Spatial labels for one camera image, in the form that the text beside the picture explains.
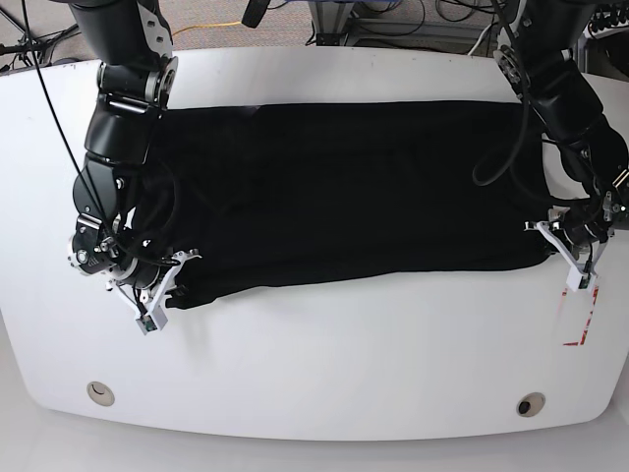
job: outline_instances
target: circular hole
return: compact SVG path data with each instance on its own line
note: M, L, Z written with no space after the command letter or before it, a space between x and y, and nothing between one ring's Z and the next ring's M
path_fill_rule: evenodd
M87 384L87 395L91 400L100 406L111 406L114 404L114 393L107 385L101 382L90 382Z
M518 405L518 413L520 413L521 415L526 415L529 411L531 411L531 402L520 402L520 404Z
M543 394L530 393L518 402L516 412L523 418L533 418L542 411L545 403Z

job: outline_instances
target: black cloth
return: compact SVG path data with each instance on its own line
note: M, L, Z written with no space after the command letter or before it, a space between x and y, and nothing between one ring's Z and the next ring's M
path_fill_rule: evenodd
M548 252L524 222L546 219L548 205L508 175L472 182L485 155L495 166L507 157L521 113L486 102L169 111L134 229L154 237L153 250L200 250L176 279L177 308L258 286L535 266ZM533 135L518 174L548 195Z

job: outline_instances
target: white table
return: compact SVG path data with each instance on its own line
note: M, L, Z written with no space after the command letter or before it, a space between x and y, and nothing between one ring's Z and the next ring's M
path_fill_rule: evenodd
M493 62L426 52L254 48L180 54L172 108L290 102L436 99L512 101ZM44 77L77 156L95 100L96 63ZM629 137L629 86L590 77ZM565 347L588 316L584 294L557 305L559 257L501 273L390 274L308 287L256 289L169 313L142 337L100 277L67 266L73 169L36 76L0 79L0 309L32 398L94 418L227 436L409 440L586 422L607 406L629 350L617 236L587 344ZM555 150L557 196L575 195ZM483 297L490 303L482 303ZM108 384L116 403L86 395ZM540 391L535 418L518 401Z

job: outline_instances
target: black wire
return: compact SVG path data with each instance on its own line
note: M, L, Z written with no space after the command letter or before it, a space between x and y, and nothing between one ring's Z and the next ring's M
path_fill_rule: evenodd
M67 30L69 30L70 28L71 28L71 27L68 27L68 28L65 28L65 29L59 29L58 31L49 32L48 34L43 34L43 35L41 35L41 36L37 36L37 37L35 38L35 40L44 39L45 37L48 37L48 36L54 36L55 34L59 34L60 32L67 31Z
M479 13L485 13L487 15L493 15L495 13L495 10L493 9L493 7L491 5L487 5L487 6L475 6L473 4L470 3L466 3L463 2L461 0L441 0L443 3L449 3L450 5L458 5L460 7L467 7L471 10L474 10L475 12L479 12ZM504 7L506 5L507 2L499 2L498 5L500 7Z
M561 143L558 143L557 141L545 140L545 139L542 139L541 141L542 141L542 143L548 143L550 145L554 145L554 146L557 146L557 147L564 147L564 145L562 145ZM516 187L523 194L525 194L527 197L529 197L530 199L535 200L537 202L541 202L541 203L547 204L547 205L554 205L554 206L557 206L557 207L573 207L575 204L585 204L585 203L590 201L590 199L560 199L560 198L554 197L552 195L550 195L550 196L538 195L535 192L533 192L531 189L529 189L520 180L520 178L518 176L518 173L517 173L517 169L516 169L516 162L513 163L513 165L511 166L511 168L509 170L510 170L510 175L511 175L511 178L513 180L513 183L516 185Z
M139 277L136 277L136 280L134 280L134 284L131 287L131 291L134 294L134 299L136 300L136 306L138 307L138 310L140 310L140 314L144 316L148 313L148 310L146 309L146 306L144 305L144 303L142 303L142 300L140 300L140 295L141 295L140 289L136 288L138 284L138 279Z
M375 15L382 15L383 13L392 12L396 8L399 8L403 2L404 0L398 0L397 2L389 2L388 6L384 10L378 10L377 8L372 8L367 4L367 2L363 2L361 5L368 12L371 12Z
M428 52L440 52L440 53L445 53L446 51L442 51L441 49L436 49L434 47L424 47L424 46L403 46L401 44L396 44L394 42L388 42L385 41L383 39L362 39L361 42L363 41L372 41L372 42L379 42L381 44L385 44L387 46L393 47L395 49L408 49L410 51L428 51Z
M316 36L315 22L311 22L311 26L313 27L313 34L311 34L311 37L308 38L308 40L304 44L305 46L310 46L311 44L315 43L315 36Z
M280 3L279 5L275 6L275 7L268 7L266 10L279 10L282 7L285 7L286 5L288 5L290 2L284 2L284 3Z
M57 47L57 44L59 44L59 43L60 43L60 42L62 42L62 41L65 41L66 39L70 39L71 37L78 36L79 34L81 34L81 32L80 32L80 31L79 31L79 32L75 32L74 34L70 34L69 36L64 36L64 37L62 37L61 39L59 39L59 40L55 41L55 43L52 45L52 49L50 50L50 56L48 56L48 60L49 60L50 62L52 62L52 56L53 56L53 55L54 55L54 53L55 53L55 49L56 49L56 47Z
M495 14L491 15L491 27L489 27L489 31L487 32L487 49L485 51L485 57L489 57L489 49L491 48L491 34L493 33L493 27L497 25L495 21Z
M474 6L478 7L479 5L479 0L474 0ZM441 10L441 0L434 0L434 9L436 11L436 13L446 22L450 22L450 23L459 23L459 22L465 22L466 20L468 20L470 17L472 17L475 13L476 10L473 8L470 8L470 11L463 17L461 18L448 18L443 14L443 11Z
M527 128L529 126L529 112L530 112L530 103L529 103L529 84L526 75L526 71L524 70L524 61L522 60L522 55L520 54L520 48L517 45L516 37L507 19L504 16L504 12L498 5L497 0L490 0L493 8L495 9L495 13L498 16L498 20L500 21L500 25L504 28L507 35L509 36L509 40L511 41L511 48L515 54L515 62L516 67L518 68L518 72L520 74L520 84L522 85L522 121L520 123L520 132L518 133L518 138L513 145L513 149L509 154L509 157L504 161L504 163L495 171L491 176L486 179L479 178L479 168L487 161L490 157L490 154L480 162L478 162L474 166L474 170L472 171L472 180L479 187L485 187L494 183L498 180L509 168L513 165L513 162L518 157L520 150L522 149L522 145L527 137Z
M424 22L426 21L426 5L424 5L424 0L420 0L420 3L422 4L422 19L420 21L420 23L414 27L412 30L408 31L408 32L377 32L374 31L372 29L368 29L365 28L363 25L358 24L358 27L361 30L365 30L366 32L370 32L371 34L377 34L379 36L387 36L387 37L400 37L400 36L408 36L409 34L413 34L414 32L416 32L419 28L421 28L424 25Z
M48 44L49 45L49 44L52 44L55 41L63 38L64 36L66 36L66 35L68 35L70 33L73 33L75 31L78 31L78 30L79 30L79 25L74 23L73 25L71 25L71 26L69 26L69 27L67 27L65 29L62 29L60 31L56 31L56 32L50 33L50 34L45 34L44 36L41 36L38 39L41 39L43 37L47 37L47 36L53 35L53 37L51 37L50 39L46 39L45 41L43 41L44 44Z
M171 259L171 260L168 260L168 261L166 261L166 260L154 261L154 260L147 259L147 258L144 258L142 256L139 256L137 254L133 254L128 249L126 249L120 243L120 241L117 240L114 231L112 230L111 226L107 222L107 218L105 216L105 211L103 209L102 204L100 204L100 197L99 197L98 193L95 191L95 187L92 187L94 189L94 193L95 193L95 197L94 197L94 195L92 194L91 190L89 189L89 186L87 185L86 178L83 176L83 173L81 172L81 169L79 168L79 165L77 164L77 161L75 160L75 157L74 157L74 155L72 153L72 150L70 149L70 145L68 144L68 140L66 139L66 135L63 132L63 129L61 128L61 124L59 123L59 118L57 118L57 113L55 112L54 106L52 105L52 101L50 100L50 95L48 94L48 89L46 87L46 83L44 82L43 77L41 76L41 71L39 70L39 63L37 62L35 51L34 51L34 47L33 47L33 43L32 43L32 36L30 34L30 25L29 25L29 14L27 12L27 1L26 0L22 0L22 12L24 14L24 23L25 23L25 27L26 27L27 40L28 40L28 43L29 43L30 53L32 54L32 57L34 59L35 70L37 71L37 76L39 77L39 82L41 83L41 89L43 91L43 94L46 97L46 101L48 102L48 107L50 108L50 113L52 114L52 118L54 119L55 124L57 125L57 130L59 131L59 135L61 136L61 139L63 141L64 146L66 147L66 151L68 152L68 155L70 156L70 160L72 161L72 165L74 166L75 171L77 172L77 175L79 176L79 179L81 180L82 185L86 189L87 195L89 196L89 200L94 205L94 208L96 208L96 210L100 213L100 217L102 218L102 223L105 226L105 229L107 230L107 232L109 233L111 238L114 240L114 242L120 247L120 249L122 249L123 251L128 253L130 256L133 256L138 261L142 261L144 263L151 264L151 265L154 265L154 266L166 266L166 267L179 266L181 263L179 261L174 260L174 259Z

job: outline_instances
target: metal bolt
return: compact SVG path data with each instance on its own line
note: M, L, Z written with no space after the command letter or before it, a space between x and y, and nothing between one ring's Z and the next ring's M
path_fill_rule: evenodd
M87 254L87 251L85 249L81 249L77 252L77 261L79 261L81 264L85 264L87 262L87 259L89 259L89 255Z

